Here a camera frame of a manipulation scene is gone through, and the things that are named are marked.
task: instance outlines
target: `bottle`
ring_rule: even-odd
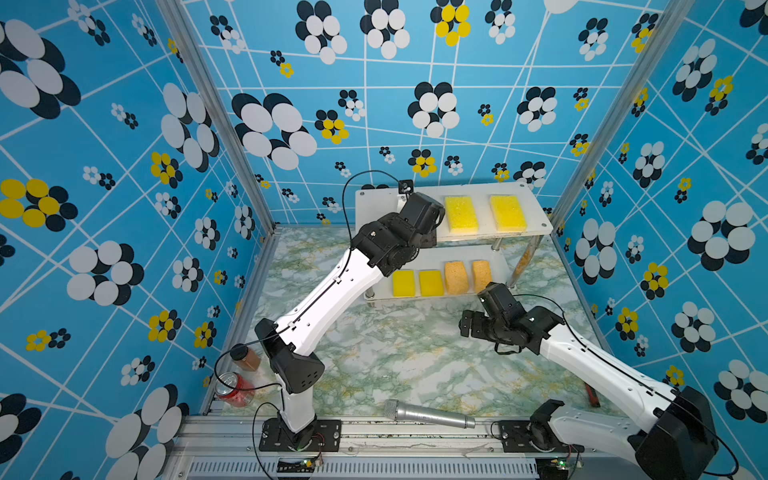
[[[226,372],[222,373],[219,378],[221,378],[221,382],[214,378],[214,382],[216,382],[214,391],[216,392],[216,396],[223,401],[229,403],[232,406],[244,407],[248,405],[251,400],[253,400],[253,390],[247,390],[243,392],[241,390],[235,390],[232,388],[253,388],[253,383],[245,380],[241,375],[235,372]]]
[[[232,357],[235,365],[247,372],[256,372],[259,369],[259,364],[261,364],[261,358],[259,358],[256,352],[242,343],[232,347],[230,357]]]

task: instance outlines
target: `sponge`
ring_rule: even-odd
[[[480,293],[493,281],[491,264],[487,260],[472,262],[472,275],[475,277],[475,293]]]
[[[445,214],[451,233],[476,233],[478,218],[470,197],[446,197]]]
[[[522,232],[528,227],[520,202],[514,195],[491,195],[491,210],[499,232]]]
[[[397,270],[392,274],[392,292],[395,296],[416,296],[413,270]]]
[[[469,279],[464,262],[448,262],[445,264],[445,288],[451,295],[461,295],[469,290]]]
[[[422,296],[443,296],[442,275],[439,270],[426,270],[419,272],[419,286],[422,288]]]

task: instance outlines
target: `marble tabletop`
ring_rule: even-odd
[[[527,242],[526,238],[512,238],[502,244],[511,269]],[[348,246],[346,228],[283,228],[253,325],[263,317],[275,320],[297,304],[336,265]],[[518,281],[518,293],[554,299],[565,309],[568,322],[595,341],[549,237],[543,239]],[[558,311],[546,300],[524,296],[520,300],[526,308],[541,304]],[[326,366],[315,384],[316,414],[383,415],[387,399],[473,416],[527,416],[547,399],[606,414],[619,413],[602,397],[603,407],[592,409],[584,383],[553,362],[527,350],[499,356],[491,343],[461,337],[458,321],[466,309],[483,310],[473,296],[394,300],[381,309],[372,308],[362,297],[355,300],[315,350]],[[251,329],[247,340],[253,339]],[[273,382],[266,356],[260,346],[254,349],[263,361],[249,377],[254,385]],[[257,392],[247,407],[226,405],[222,414],[252,415],[262,402],[280,405],[276,387]],[[266,409],[262,413],[272,414]]]

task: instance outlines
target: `upper shelf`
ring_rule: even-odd
[[[549,235],[552,232],[552,224],[547,214],[541,209],[536,196],[525,182],[417,187],[415,191],[429,195],[442,204],[445,204],[445,197],[466,196],[472,198],[479,224],[477,233],[451,233],[448,219],[445,218],[437,227],[438,242]],[[497,231],[496,220],[491,210],[491,195],[515,195],[520,202],[528,228],[522,232]],[[398,203],[398,196],[397,190],[393,188],[358,190],[355,196],[355,231],[362,225],[378,220],[389,212],[399,211],[402,204]]]

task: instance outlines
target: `brown bottle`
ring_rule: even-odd
[[[235,365],[247,372],[256,372],[261,364],[261,358],[252,349],[238,343],[232,347],[230,351],[230,357],[235,362]]]

